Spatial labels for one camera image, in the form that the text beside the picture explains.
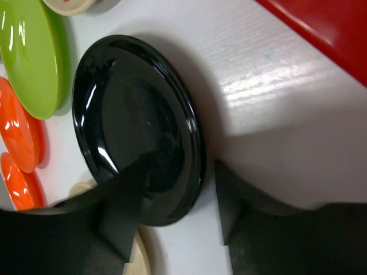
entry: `green plate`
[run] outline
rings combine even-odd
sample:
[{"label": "green plate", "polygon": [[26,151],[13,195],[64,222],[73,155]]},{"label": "green plate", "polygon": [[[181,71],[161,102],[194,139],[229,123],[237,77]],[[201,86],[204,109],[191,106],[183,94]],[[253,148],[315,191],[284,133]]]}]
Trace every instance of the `green plate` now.
[{"label": "green plate", "polygon": [[63,22],[42,0],[0,0],[0,52],[24,108],[47,119],[69,89],[69,57]]}]

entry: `cream plate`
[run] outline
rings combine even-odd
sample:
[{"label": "cream plate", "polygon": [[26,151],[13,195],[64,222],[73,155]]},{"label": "cream plate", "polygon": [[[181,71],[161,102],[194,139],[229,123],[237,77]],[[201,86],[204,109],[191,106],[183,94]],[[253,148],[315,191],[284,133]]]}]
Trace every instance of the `cream plate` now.
[{"label": "cream plate", "polygon": [[43,0],[55,13],[70,16],[86,11],[96,0]]},{"label": "cream plate", "polygon": [[[68,196],[71,198],[80,195],[93,188],[95,185],[95,182],[76,183],[70,188]],[[151,275],[148,255],[139,233],[135,235],[134,243],[132,244],[130,263],[125,264],[123,275]]]}]

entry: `white table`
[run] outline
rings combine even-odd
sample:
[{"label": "white table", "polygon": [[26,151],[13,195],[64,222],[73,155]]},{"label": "white table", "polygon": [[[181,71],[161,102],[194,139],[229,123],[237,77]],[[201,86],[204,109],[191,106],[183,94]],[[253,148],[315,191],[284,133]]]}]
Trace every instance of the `white table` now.
[{"label": "white table", "polygon": [[[258,188],[305,209],[367,201],[366,89],[253,0],[104,0],[65,22],[73,72],[109,34],[159,49],[191,91],[210,154]],[[37,174],[49,203],[92,178],[70,108],[45,122],[50,157]],[[143,229],[156,275],[232,273],[208,182],[183,220]]]}]

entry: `round plate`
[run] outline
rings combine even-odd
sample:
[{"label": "round plate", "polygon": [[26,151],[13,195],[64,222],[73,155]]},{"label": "round plate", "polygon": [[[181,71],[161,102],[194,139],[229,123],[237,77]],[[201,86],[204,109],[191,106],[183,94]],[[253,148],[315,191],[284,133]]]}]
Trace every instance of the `round plate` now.
[{"label": "round plate", "polygon": [[70,16],[86,11],[96,0],[43,0],[55,13]]},{"label": "round plate", "polygon": [[17,166],[26,173],[36,168],[40,159],[37,121],[23,109],[9,82],[0,77],[0,133]]},{"label": "round plate", "polygon": [[72,197],[75,197],[77,195],[80,195],[80,194],[88,191],[89,189],[92,189],[94,186],[95,186],[95,184],[92,183],[92,182],[79,182],[79,183],[76,183],[70,188],[68,197],[72,198]]},{"label": "round plate", "polygon": [[45,200],[36,175],[22,172],[9,153],[1,155],[1,172],[15,209],[45,207]]},{"label": "round plate", "polygon": [[0,0],[1,57],[24,108],[47,119],[64,102],[69,65],[59,15],[42,0]]},{"label": "round plate", "polygon": [[144,243],[136,233],[132,243],[130,262],[125,264],[123,275],[150,275],[150,265]]},{"label": "round plate", "polygon": [[200,126],[178,73],[158,51],[129,36],[109,36],[82,57],[73,119],[98,184],[129,164],[150,162],[140,222],[162,226],[194,205],[205,173]]},{"label": "round plate", "polygon": [[[94,182],[76,183],[69,190],[68,197],[80,195],[95,186]],[[135,234],[129,263],[125,264],[123,275],[150,275],[150,265],[144,243],[139,235]]]}]

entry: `black plate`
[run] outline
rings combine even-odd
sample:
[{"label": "black plate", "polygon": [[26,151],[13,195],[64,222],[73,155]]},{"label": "black plate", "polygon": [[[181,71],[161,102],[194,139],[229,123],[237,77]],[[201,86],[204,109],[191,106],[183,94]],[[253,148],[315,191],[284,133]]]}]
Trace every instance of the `black plate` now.
[{"label": "black plate", "polygon": [[129,36],[94,43],[78,65],[72,109],[98,184],[149,160],[141,223],[168,225],[193,207],[204,179],[204,141],[185,84],[157,50]]}]

